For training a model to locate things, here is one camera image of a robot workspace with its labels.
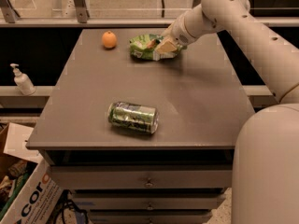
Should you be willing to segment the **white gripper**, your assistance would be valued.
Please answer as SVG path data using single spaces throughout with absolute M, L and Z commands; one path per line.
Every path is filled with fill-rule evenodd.
M 181 14 L 172 24 L 161 32 L 161 36 L 163 36 L 164 39 L 155 48 L 158 53 L 176 51 L 178 49 L 178 43 L 181 46 L 188 46 L 196 41 L 196 38 L 192 36 L 186 28 L 185 17 L 185 13 Z

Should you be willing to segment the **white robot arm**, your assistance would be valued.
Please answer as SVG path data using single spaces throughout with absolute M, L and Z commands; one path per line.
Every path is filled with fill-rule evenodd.
M 299 224 L 299 49 L 255 19 L 248 0 L 201 0 L 162 33 L 157 51 L 227 31 L 263 80 L 263 109 L 235 142 L 231 224 Z

